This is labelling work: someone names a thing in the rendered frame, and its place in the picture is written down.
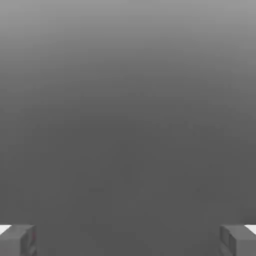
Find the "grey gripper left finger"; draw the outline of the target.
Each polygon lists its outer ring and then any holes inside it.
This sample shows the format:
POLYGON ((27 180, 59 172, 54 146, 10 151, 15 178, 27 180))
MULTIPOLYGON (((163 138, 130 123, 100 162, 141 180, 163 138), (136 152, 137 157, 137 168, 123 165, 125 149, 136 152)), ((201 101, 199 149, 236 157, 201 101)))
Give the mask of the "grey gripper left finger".
POLYGON ((37 226, 0 224, 0 256, 37 256, 37 226))

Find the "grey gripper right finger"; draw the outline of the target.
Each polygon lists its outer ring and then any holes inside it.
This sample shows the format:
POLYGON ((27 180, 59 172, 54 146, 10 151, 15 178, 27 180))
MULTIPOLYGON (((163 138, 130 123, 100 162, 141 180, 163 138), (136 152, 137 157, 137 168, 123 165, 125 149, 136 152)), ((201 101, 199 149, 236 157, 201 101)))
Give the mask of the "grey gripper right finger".
POLYGON ((256 224, 221 225, 219 256, 256 256, 256 224))

